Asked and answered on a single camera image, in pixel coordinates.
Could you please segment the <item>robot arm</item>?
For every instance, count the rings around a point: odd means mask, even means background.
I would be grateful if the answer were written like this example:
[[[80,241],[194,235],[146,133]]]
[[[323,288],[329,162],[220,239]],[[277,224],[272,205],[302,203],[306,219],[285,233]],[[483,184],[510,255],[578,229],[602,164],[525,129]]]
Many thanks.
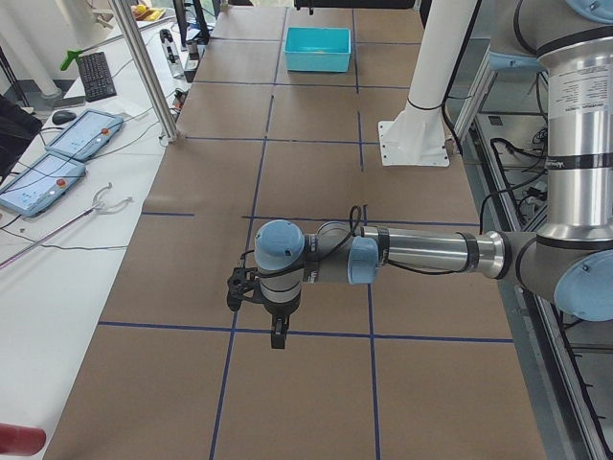
[[[612,5],[500,1],[491,44],[503,60],[548,75],[547,218],[534,232],[477,234],[348,223],[306,235],[287,220],[255,237],[254,301],[271,314],[271,345],[285,345],[305,283],[369,284],[390,265],[441,276],[507,279],[586,321],[612,317]]]

